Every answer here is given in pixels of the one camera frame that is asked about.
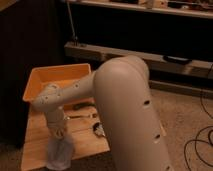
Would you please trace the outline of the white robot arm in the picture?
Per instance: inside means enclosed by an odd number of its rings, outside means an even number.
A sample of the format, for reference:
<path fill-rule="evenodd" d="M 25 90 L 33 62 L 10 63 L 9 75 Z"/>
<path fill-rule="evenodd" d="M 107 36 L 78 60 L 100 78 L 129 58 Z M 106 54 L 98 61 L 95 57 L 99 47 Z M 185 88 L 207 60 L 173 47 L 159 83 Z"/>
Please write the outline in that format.
<path fill-rule="evenodd" d="M 62 106 L 93 98 L 117 171 L 174 171 L 153 107 L 149 68 L 137 56 L 110 59 L 61 88 L 46 86 L 32 101 L 54 134 L 62 129 Z"/>

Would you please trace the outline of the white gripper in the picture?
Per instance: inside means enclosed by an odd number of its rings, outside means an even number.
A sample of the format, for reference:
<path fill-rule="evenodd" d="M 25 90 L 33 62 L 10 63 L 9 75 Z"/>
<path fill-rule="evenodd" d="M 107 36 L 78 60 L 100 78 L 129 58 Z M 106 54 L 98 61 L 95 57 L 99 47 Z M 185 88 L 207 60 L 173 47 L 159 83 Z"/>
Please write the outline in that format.
<path fill-rule="evenodd" d="M 63 138 L 67 132 L 67 123 L 65 120 L 59 122 L 49 122 L 48 129 L 55 138 Z"/>

